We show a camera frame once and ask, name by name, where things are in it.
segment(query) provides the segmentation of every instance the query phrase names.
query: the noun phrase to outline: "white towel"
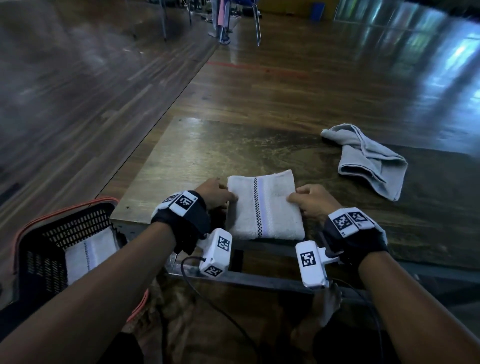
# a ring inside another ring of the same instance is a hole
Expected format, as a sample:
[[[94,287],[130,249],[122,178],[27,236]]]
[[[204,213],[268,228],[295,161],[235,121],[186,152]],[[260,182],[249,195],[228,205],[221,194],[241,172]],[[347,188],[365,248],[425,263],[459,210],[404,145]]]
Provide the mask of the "white towel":
[[[71,285],[118,251],[111,227],[65,250],[67,280]]]
[[[324,129],[321,136],[343,146],[338,173],[366,179],[390,201],[398,201],[408,163],[401,155],[366,137],[352,124]]]
[[[239,197],[227,213],[227,230],[234,240],[305,238],[300,208],[287,202],[295,192],[291,170],[260,177],[230,176],[228,190]]]

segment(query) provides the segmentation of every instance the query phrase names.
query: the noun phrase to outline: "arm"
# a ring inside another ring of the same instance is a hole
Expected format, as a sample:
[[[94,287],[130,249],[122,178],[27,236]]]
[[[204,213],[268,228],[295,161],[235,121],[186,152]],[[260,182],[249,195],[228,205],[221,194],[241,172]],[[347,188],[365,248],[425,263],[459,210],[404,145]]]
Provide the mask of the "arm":
[[[320,185],[289,196],[304,215],[322,220],[342,206]],[[387,252],[367,255],[359,275],[406,363],[479,363],[480,340],[419,285]]]
[[[196,191],[209,209],[236,198],[217,179]],[[153,223],[22,323],[0,344],[0,357],[6,363],[96,363],[175,244],[169,225]]]

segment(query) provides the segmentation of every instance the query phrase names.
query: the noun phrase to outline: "person's right hand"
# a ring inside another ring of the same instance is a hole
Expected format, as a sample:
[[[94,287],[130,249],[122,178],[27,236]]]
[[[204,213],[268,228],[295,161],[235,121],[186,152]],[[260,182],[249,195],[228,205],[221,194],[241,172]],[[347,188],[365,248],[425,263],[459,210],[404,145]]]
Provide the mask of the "person's right hand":
[[[297,204],[306,218],[329,215],[342,208],[335,198],[319,184],[306,184],[287,197],[287,201]]]

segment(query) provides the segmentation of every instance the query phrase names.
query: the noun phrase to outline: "wooden table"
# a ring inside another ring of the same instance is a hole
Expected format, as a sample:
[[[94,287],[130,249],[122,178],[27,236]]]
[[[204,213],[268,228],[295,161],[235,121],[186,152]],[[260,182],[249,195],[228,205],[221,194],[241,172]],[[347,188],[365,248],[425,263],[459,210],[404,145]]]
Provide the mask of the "wooden table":
[[[402,195],[396,203],[377,195],[362,179],[338,175],[342,150],[319,135],[176,119],[111,219],[132,239],[148,226],[157,204],[173,192],[193,189],[212,176],[226,181],[234,174],[260,176],[292,169],[297,186],[320,183],[342,205],[356,206],[376,220],[387,231],[391,254],[410,273],[480,283],[477,163],[458,153],[388,147],[409,163]],[[310,239],[314,238],[313,230],[307,223]],[[233,248],[237,250],[295,257],[294,242],[235,244]],[[246,277],[250,280],[247,284],[264,288],[279,288],[276,285],[283,284],[273,278],[268,283],[258,283],[251,281],[257,279],[251,276]],[[299,281],[289,284],[289,289],[302,290]]]

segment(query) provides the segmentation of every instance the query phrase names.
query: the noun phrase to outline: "black plastic basket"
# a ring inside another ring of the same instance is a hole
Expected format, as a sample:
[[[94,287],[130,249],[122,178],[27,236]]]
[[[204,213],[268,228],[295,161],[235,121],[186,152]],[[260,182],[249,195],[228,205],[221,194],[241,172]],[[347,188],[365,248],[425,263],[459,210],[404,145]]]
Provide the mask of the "black plastic basket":
[[[112,226],[110,215],[117,204],[107,197],[72,206],[32,221],[17,234],[13,302],[0,311],[0,341],[67,288],[65,250]],[[114,232],[122,248],[127,240]],[[134,313],[147,297],[148,291]]]

